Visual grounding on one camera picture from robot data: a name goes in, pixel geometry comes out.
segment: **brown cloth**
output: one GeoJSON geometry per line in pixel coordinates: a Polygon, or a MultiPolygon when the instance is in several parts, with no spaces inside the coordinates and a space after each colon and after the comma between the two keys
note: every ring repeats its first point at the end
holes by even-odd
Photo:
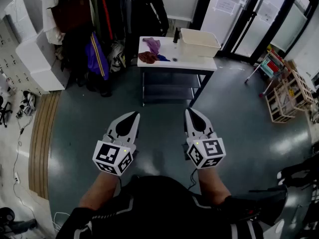
{"type": "Polygon", "coordinates": [[[138,57],[143,62],[146,62],[148,64],[153,64],[155,61],[159,60],[154,53],[151,53],[149,51],[139,53],[138,57]]]}

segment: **wooden board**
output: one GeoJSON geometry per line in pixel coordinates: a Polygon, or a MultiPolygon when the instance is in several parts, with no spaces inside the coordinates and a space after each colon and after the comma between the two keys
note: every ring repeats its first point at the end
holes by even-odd
{"type": "Polygon", "coordinates": [[[48,199],[47,164],[55,110],[60,91],[42,95],[32,129],[29,158],[29,189],[48,199]]]}
{"type": "Polygon", "coordinates": [[[44,198],[45,199],[49,199],[49,194],[48,194],[48,158],[49,155],[51,154],[51,140],[52,140],[52,128],[53,128],[53,121],[55,118],[55,114],[56,114],[56,108],[57,108],[57,104],[60,98],[60,94],[61,91],[57,92],[56,97],[54,99],[54,103],[53,103],[53,107],[52,107],[52,112],[51,112],[51,116],[49,119],[49,124],[48,124],[48,128],[47,128],[47,138],[46,138],[46,142],[45,142],[45,157],[44,157],[44,174],[43,174],[43,187],[44,187],[44,198]]]}
{"type": "Polygon", "coordinates": [[[32,135],[31,135],[31,143],[30,143],[30,155],[29,155],[29,189],[34,191],[34,151],[35,151],[35,142],[36,142],[36,132],[38,131],[39,122],[40,122],[40,111],[43,107],[43,98],[40,98],[40,103],[38,105],[38,110],[35,115],[35,121],[33,124],[32,135]]]}
{"type": "Polygon", "coordinates": [[[55,96],[56,96],[56,93],[54,92],[52,95],[47,97],[47,102],[49,103],[49,107],[48,107],[46,119],[44,122],[43,137],[42,137],[42,143],[41,143],[39,170],[40,170],[40,197],[43,197],[43,198],[44,198],[44,182],[43,182],[44,156],[47,155],[47,153],[45,153],[44,147],[45,147],[45,142],[47,138],[47,130],[48,130],[49,120],[50,120],[55,96]]]}

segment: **metal cart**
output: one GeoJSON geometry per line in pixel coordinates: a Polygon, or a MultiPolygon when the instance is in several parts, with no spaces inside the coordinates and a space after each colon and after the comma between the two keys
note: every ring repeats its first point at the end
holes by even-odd
{"type": "Polygon", "coordinates": [[[284,73],[286,66],[285,66],[282,58],[273,49],[271,49],[267,53],[267,55],[265,56],[263,61],[259,64],[259,66],[257,66],[256,69],[253,71],[253,73],[245,80],[245,84],[248,82],[250,77],[259,68],[262,69],[265,72],[265,74],[268,75],[269,78],[271,78],[271,82],[269,83],[269,85],[267,86],[265,91],[263,93],[259,94],[260,97],[263,97],[266,94],[266,92],[268,91],[272,82],[275,79],[281,79],[282,74],[284,73]]]}

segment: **wooden shelf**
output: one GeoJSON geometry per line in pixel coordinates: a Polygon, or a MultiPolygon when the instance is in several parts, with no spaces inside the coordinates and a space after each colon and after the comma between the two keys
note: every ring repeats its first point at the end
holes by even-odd
{"type": "Polygon", "coordinates": [[[144,73],[143,86],[200,88],[198,76],[180,73],[144,73]]]}
{"type": "Polygon", "coordinates": [[[192,100],[194,99],[192,88],[145,86],[144,102],[156,100],[192,100]]]}

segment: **forearm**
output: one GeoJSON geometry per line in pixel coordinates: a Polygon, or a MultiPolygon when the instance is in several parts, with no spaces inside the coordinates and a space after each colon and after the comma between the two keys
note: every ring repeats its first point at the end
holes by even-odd
{"type": "Polygon", "coordinates": [[[211,203],[219,205],[231,195],[214,167],[198,169],[197,174],[202,196],[211,203]]]}
{"type": "Polygon", "coordinates": [[[79,207],[98,210],[113,198],[117,182],[117,176],[101,172],[91,188],[80,200],[79,207]]]}

